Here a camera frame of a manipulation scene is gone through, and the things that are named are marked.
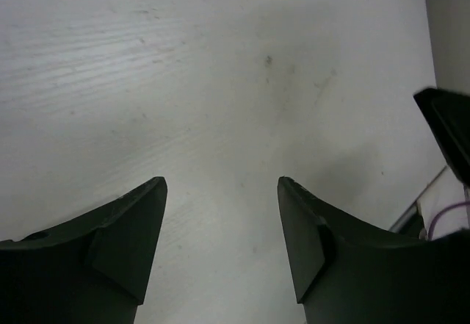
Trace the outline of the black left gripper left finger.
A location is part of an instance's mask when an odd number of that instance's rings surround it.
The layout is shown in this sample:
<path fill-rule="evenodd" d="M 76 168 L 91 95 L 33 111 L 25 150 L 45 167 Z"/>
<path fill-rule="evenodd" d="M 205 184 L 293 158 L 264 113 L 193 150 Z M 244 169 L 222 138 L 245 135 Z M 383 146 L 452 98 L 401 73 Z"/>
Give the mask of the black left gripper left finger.
<path fill-rule="evenodd" d="M 1 242 L 3 323 L 132 323 L 145 300 L 167 200 L 154 177 L 22 240 Z"/>

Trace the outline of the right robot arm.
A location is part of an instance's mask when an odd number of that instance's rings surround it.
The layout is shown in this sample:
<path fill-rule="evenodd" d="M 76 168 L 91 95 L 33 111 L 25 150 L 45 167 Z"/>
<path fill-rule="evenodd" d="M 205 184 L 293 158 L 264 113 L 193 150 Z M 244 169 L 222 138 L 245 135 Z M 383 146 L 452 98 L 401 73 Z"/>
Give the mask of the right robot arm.
<path fill-rule="evenodd" d="M 460 182 L 469 186 L 469 96 L 426 87 L 413 98 L 448 166 Z"/>

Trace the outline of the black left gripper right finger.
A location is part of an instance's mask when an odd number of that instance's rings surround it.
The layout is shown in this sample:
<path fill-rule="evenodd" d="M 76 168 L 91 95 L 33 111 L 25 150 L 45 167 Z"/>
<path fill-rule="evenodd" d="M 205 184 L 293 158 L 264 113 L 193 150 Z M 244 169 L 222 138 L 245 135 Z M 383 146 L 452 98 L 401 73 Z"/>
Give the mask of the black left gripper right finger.
<path fill-rule="evenodd" d="M 278 204 L 297 302 L 309 323 L 467 323 L 469 232 L 396 234 L 289 177 Z"/>

